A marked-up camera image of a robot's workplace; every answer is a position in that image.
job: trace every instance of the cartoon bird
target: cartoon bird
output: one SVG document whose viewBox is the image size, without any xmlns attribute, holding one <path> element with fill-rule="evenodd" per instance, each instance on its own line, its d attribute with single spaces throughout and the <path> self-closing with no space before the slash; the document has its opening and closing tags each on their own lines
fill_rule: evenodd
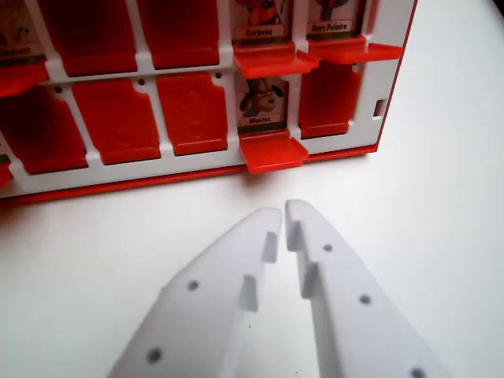
<svg viewBox="0 0 504 378">
<path fill-rule="evenodd" d="M 241 6 L 246 6 L 249 11 L 249 25 L 277 25 L 282 24 L 278 10 L 276 10 L 275 0 L 236 0 Z M 280 8 L 280 13 L 284 11 L 284 2 Z"/>
<path fill-rule="evenodd" d="M 322 7 L 321 21 L 330 21 L 332 18 L 332 10 L 339 6 L 344 6 L 348 0 L 317 0 Z"/>
<path fill-rule="evenodd" d="M 239 109 L 245 117 L 255 117 L 259 112 L 272 112 L 276 107 L 276 97 L 284 96 L 280 88 L 269 84 L 266 79 L 247 79 L 246 82 L 249 92 L 239 104 Z"/>
</svg>

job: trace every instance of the cartoon character picture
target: cartoon character picture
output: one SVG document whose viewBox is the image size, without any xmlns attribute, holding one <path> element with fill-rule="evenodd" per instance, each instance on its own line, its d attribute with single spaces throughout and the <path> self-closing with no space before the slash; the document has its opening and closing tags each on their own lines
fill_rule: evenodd
<svg viewBox="0 0 504 378">
<path fill-rule="evenodd" d="M 275 110 L 277 99 L 284 96 L 284 92 L 266 79 L 247 79 L 249 92 L 245 94 L 239 104 L 244 117 L 255 117 L 260 112 L 270 113 Z"/>
<path fill-rule="evenodd" d="M 2 45 L 37 41 L 32 19 L 23 0 L 0 1 Z"/>
<path fill-rule="evenodd" d="M 317 0 L 322 7 L 321 20 L 330 21 L 332 19 L 332 10 L 339 6 L 344 6 L 349 0 Z"/>
<path fill-rule="evenodd" d="M 278 25 L 282 24 L 280 15 L 284 12 L 284 3 L 280 6 L 280 14 L 276 7 L 275 0 L 236 0 L 241 6 L 245 6 L 249 11 L 250 26 L 258 25 Z"/>
</svg>

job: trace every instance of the small hole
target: small hole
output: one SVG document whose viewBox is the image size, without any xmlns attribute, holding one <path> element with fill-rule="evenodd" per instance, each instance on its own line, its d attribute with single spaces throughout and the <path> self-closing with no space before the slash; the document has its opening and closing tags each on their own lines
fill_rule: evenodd
<svg viewBox="0 0 504 378">
<path fill-rule="evenodd" d="M 411 376 L 413 378 L 427 378 L 427 374 L 425 374 L 424 370 L 420 368 L 414 368 L 411 370 Z"/>
<path fill-rule="evenodd" d="M 191 281 L 190 283 L 187 284 L 187 288 L 190 290 L 190 291 L 194 291 L 196 290 L 197 288 L 199 287 L 199 282 L 198 281 Z"/>
<path fill-rule="evenodd" d="M 384 107 L 385 107 L 385 100 L 384 99 L 378 100 L 376 102 L 375 113 L 373 114 L 373 116 L 374 117 L 383 116 L 385 110 Z"/>
<path fill-rule="evenodd" d="M 361 301 L 363 305 L 370 305 L 371 297 L 369 297 L 369 295 L 363 294 L 359 297 L 359 301 Z"/>
<path fill-rule="evenodd" d="M 163 357 L 163 353 L 161 352 L 160 348 L 152 348 L 149 350 L 149 353 L 147 353 L 147 362 L 150 364 L 155 364 L 159 360 L 161 360 L 161 357 Z"/>
</svg>

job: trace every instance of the screw hole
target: screw hole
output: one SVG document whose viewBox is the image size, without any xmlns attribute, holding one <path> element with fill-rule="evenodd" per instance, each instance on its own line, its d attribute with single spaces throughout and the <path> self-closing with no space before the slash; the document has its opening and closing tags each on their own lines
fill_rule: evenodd
<svg viewBox="0 0 504 378">
<path fill-rule="evenodd" d="M 414 368 L 411 370 L 411 376 L 413 378 L 427 378 L 427 374 L 425 374 L 424 370 L 420 368 Z"/>
<path fill-rule="evenodd" d="M 161 360 L 161 357 L 163 357 L 163 353 L 161 352 L 160 348 L 152 348 L 149 350 L 149 353 L 147 353 L 147 362 L 150 364 L 155 364 Z"/>
<path fill-rule="evenodd" d="M 369 297 L 369 295 L 367 295 L 367 294 L 363 294 L 359 297 L 359 301 L 361 301 L 361 303 L 363 305 L 370 305 L 371 304 L 371 297 Z"/>
<path fill-rule="evenodd" d="M 188 288 L 190 291 L 194 291 L 194 290 L 196 290 L 198 287 L 199 287 L 199 282 L 198 282 L 198 281 L 195 281 L 195 280 L 192 280 L 190 283 L 188 283 L 188 284 L 187 284 L 187 288 Z"/>
</svg>

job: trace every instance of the white background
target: white background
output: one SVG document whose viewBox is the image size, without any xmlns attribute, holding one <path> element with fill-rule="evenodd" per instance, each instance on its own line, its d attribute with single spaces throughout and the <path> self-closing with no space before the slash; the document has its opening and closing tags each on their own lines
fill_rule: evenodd
<svg viewBox="0 0 504 378">
<path fill-rule="evenodd" d="M 0 211 L 0 376 L 105 376 L 162 285 L 288 198 L 340 230 L 454 376 L 502 376 L 503 22 L 488 0 L 419 1 L 376 154 Z M 317 377 L 284 240 L 260 300 L 238 377 Z"/>
</svg>

